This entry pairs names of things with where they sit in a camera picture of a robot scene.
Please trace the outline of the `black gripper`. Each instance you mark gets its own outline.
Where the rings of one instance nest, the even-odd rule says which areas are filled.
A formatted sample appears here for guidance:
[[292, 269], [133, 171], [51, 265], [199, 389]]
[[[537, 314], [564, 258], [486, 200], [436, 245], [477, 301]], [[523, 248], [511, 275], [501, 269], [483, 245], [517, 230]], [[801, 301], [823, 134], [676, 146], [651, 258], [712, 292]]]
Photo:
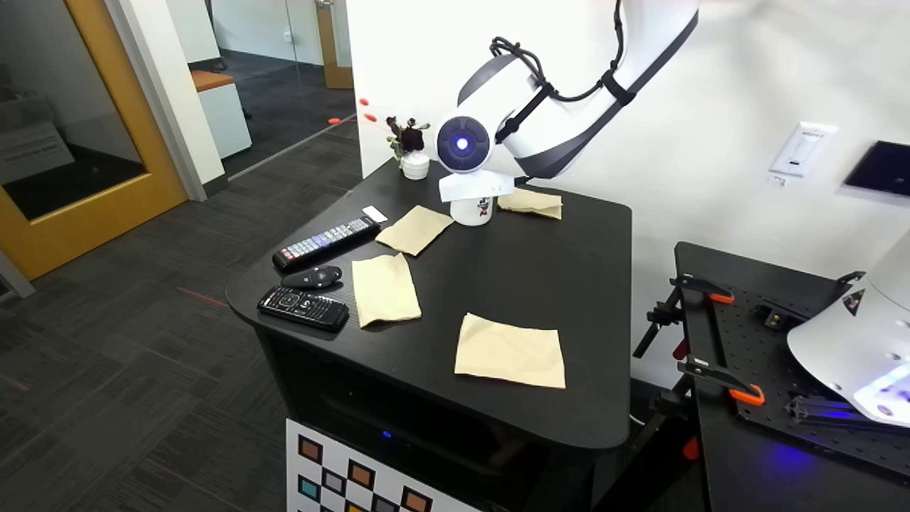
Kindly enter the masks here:
[[474, 171], [474, 174], [450, 174], [437, 181], [437, 194], [443, 201], [467, 201], [483, 197], [503, 197], [516, 188], [511, 176]]

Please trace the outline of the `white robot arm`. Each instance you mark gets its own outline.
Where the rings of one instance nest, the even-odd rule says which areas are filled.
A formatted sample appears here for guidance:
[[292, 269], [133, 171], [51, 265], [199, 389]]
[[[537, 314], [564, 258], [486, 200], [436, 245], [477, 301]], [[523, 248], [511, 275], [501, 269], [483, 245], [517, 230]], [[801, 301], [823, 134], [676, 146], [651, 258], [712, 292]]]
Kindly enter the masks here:
[[[591, 140], [659, 73], [699, 22], [696, 0], [614, 0], [614, 53], [590, 85], [564, 90], [543, 60], [496, 38], [490, 60], [462, 85], [436, 153], [437, 194], [462, 224], [483, 224], [480, 205], [517, 197], [516, 180], [486, 167], [503, 147], [520, 180], [564, 174]], [[784, 338], [797, 365], [874, 423], [910, 427], [907, 358], [910, 245], [900, 240]]]

